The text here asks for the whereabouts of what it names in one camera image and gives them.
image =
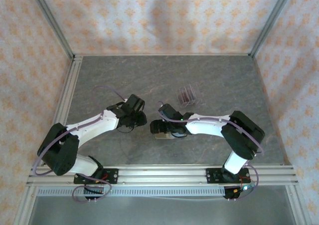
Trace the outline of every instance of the perforated metal strip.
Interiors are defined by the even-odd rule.
[[[40,197],[69,197],[75,187],[40,187],[38,196]],[[96,194],[78,189],[76,196],[85,195],[87,197],[97,196]],[[223,196],[224,187],[113,187],[108,194],[111,197],[193,197],[193,196]]]

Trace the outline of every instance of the mounting plate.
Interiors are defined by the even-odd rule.
[[[208,184],[240,184],[239,177],[250,177],[249,170],[247,168],[241,169],[237,174],[236,178],[229,182],[228,180],[224,179],[222,174],[222,168],[208,168],[206,169],[206,179]],[[243,184],[249,184],[250,179],[243,178]]]
[[[110,184],[117,184],[118,183],[118,176],[119,176],[119,170],[118,169],[103,169],[102,177],[106,182],[109,182]],[[87,179],[85,177],[82,177],[80,175],[74,176],[73,180],[74,184],[102,184],[102,183],[96,183],[94,180]]]

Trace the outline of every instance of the patterned wall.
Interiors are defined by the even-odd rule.
[[[0,0],[0,224],[16,214],[69,59],[35,0]]]
[[[277,0],[46,0],[74,53],[249,53]]]
[[[257,61],[288,158],[319,224],[319,0],[289,0]]]

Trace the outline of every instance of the small transparent box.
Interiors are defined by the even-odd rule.
[[[197,104],[201,100],[198,84],[193,83],[180,88],[177,93],[177,99],[181,107]]]

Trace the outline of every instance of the floral wallpaper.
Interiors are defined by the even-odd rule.
[[[319,0],[289,0],[257,55],[269,110],[319,224]]]
[[[277,0],[46,0],[75,54],[249,53]]]
[[[0,10],[0,224],[11,225],[70,61],[35,0]]]

